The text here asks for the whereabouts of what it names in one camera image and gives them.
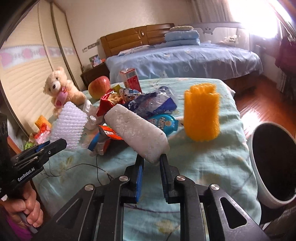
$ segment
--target metal screw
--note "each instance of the metal screw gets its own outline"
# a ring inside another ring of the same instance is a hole
[[[182,175],[179,175],[179,176],[177,176],[176,178],[177,178],[177,180],[180,181],[180,182],[183,182],[183,181],[185,181],[185,179],[186,179],[186,177],[184,177],[184,176],[182,176]]]
[[[94,189],[94,186],[93,186],[92,184],[88,184],[88,185],[86,185],[86,186],[84,187],[84,189],[85,189],[86,191],[91,191],[91,190]]]
[[[212,184],[211,185],[211,189],[214,190],[214,191],[217,191],[220,189],[219,185],[218,184]]]
[[[119,180],[120,180],[121,182],[126,182],[126,181],[128,180],[128,177],[127,177],[127,176],[120,176],[120,177],[119,177]]]

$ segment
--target yellow brush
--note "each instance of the yellow brush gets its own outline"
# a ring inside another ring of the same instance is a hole
[[[220,133],[219,94],[214,84],[199,84],[184,93],[184,129],[194,141],[210,141]]]

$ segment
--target blue pillow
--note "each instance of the blue pillow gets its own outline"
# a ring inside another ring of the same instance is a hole
[[[168,41],[165,43],[166,47],[174,47],[180,45],[200,45],[199,39],[182,39],[182,40],[174,40]]]
[[[165,34],[166,41],[174,41],[181,39],[198,39],[200,34],[196,30],[188,31],[171,31]]]

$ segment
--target nightstand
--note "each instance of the nightstand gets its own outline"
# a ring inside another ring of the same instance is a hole
[[[107,65],[105,62],[99,64],[96,67],[93,67],[81,74],[81,78],[85,84],[85,86],[88,88],[89,84],[94,81],[96,78],[100,76],[107,76],[110,78],[110,71],[107,68]]]

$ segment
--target folded pillow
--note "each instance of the folded pillow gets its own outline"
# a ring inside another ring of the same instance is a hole
[[[192,30],[193,27],[191,26],[176,26],[176,27],[172,27],[170,28],[170,31],[176,31],[176,30]]]
[[[181,39],[165,42],[166,47],[174,47],[180,45],[200,45],[199,39]]]
[[[189,31],[173,31],[165,34],[166,41],[174,41],[180,39],[198,39],[199,33],[196,30]]]

